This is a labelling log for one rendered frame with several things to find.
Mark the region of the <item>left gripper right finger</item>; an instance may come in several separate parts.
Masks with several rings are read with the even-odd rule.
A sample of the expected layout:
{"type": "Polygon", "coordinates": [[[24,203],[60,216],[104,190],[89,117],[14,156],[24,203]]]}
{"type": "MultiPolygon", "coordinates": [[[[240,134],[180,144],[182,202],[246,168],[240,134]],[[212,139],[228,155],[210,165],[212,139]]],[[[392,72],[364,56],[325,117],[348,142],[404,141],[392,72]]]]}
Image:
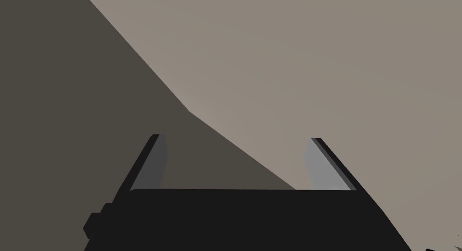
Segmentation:
{"type": "Polygon", "coordinates": [[[310,138],[304,156],[312,190],[355,191],[353,183],[340,169],[318,138],[310,138]]]}

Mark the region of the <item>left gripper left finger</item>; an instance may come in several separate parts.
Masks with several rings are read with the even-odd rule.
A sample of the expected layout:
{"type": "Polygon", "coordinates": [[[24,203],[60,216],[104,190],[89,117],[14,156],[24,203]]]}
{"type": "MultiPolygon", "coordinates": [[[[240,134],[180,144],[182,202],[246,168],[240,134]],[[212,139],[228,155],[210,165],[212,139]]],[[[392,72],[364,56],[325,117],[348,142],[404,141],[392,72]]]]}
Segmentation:
{"type": "Polygon", "coordinates": [[[127,193],[135,189],[161,188],[167,157],[165,135],[152,135],[122,182],[120,186],[121,193],[127,193]]]}

